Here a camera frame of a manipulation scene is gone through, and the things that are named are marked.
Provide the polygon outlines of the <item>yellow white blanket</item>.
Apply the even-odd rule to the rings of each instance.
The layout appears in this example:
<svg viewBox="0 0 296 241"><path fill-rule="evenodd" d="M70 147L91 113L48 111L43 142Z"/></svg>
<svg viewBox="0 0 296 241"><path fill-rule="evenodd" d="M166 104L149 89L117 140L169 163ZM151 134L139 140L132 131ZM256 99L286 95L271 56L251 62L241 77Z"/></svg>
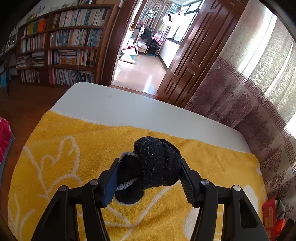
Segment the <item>yellow white blanket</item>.
<svg viewBox="0 0 296 241"><path fill-rule="evenodd" d="M8 224L17 240L220 240L228 208L258 227L266 200L253 154L48 111L16 164Z"/></svg>

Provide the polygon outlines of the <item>red biscuit tin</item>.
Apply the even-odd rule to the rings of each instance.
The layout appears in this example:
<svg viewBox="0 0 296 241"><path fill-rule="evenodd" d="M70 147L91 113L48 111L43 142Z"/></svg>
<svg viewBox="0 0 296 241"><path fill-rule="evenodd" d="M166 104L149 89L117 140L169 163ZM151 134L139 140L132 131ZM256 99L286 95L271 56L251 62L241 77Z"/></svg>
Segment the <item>red biscuit tin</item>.
<svg viewBox="0 0 296 241"><path fill-rule="evenodd" d="M269 240L276 240L285 226L285 207L277 195L262 206L263 225Z"/></svg>

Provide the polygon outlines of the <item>wooden bookshelf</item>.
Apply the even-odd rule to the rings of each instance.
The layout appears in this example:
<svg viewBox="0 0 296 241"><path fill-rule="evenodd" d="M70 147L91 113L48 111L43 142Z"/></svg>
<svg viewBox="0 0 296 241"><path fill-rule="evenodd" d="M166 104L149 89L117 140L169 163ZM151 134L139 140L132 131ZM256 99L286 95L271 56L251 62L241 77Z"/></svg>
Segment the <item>wooden bookshelf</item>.
<svg viewBox="0 0 296 241"><path fill-rule="evenodd" d="M98 84L118 11L114 4L80 1L21 25L16 38L20 84Z"/></svg>

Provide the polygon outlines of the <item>patterned lace curtain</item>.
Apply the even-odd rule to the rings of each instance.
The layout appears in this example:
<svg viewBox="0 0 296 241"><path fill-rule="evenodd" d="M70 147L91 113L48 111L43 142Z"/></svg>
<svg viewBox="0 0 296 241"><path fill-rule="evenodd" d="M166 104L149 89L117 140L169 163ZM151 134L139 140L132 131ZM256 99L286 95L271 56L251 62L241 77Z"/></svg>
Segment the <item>patterned lace curtain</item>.
<svg viewBox="0 0 296 241"><path fill-rule="evenodd" d="M295 41L261 2L248 2L186 109L243 135L268 197L295 219Z"/></svg>

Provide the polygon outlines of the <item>wooden door frame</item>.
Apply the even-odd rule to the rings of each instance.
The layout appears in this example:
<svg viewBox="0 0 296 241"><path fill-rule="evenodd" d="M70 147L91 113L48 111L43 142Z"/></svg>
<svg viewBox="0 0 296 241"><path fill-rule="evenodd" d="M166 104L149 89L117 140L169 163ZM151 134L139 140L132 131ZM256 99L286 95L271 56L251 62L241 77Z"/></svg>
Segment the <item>wooden door frame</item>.
<svg viewBox="0 0 296 241"><path fill-rule="evenodd" d="M179 46L164 41L162 49L174 58L157 90L158 100L181 108L187 105L221 53L247 3L206 0Z"/></svg>

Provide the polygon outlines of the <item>black knit sock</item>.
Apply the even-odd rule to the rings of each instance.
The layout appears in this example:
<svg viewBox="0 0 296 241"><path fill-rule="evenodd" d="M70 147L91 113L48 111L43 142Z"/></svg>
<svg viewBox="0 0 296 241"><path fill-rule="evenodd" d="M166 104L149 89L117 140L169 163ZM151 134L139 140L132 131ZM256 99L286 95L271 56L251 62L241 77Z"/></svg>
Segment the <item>black knit sock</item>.
<svg viewBox="0 0 296 241"><path fill-rule="evenodd" d="M122 205L135 205L146 189L174 185L182 169L180 151L167 140L141 137L133 148L118 162L115 198Z"/></svg>

